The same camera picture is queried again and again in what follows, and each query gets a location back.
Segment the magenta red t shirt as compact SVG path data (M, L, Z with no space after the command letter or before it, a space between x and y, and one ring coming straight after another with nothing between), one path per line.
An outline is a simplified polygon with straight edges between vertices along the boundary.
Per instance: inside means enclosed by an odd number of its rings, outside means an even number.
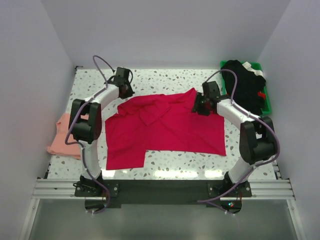
M107 170L142 168L145 154L178 151L226 155L225 120L192 112L197 91L135 96L105 121Z

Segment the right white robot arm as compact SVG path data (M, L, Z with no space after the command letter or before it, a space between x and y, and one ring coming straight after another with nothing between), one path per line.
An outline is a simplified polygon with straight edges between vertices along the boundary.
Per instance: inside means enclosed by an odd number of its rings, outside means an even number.
M228 95L221 95L215 81L202 84L203 93L197 93L193 113L209 116L211 113L227 119L239 129L240 157L223 178L219 193L233 197L248 181L255 168L279 152L273 121L246 111Z

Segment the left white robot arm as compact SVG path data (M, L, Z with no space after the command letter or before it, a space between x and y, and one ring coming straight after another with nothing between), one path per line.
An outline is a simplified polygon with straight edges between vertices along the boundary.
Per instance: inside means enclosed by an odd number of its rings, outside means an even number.
M116 99L132 97L132 80L130 69L118 67L100 90L85 99L72 102L65 144L77 144L80 149L83 172L75 184L79 191L86 191L92 196L108 191L103 184L98 160L98 138L103 126L102 110Z

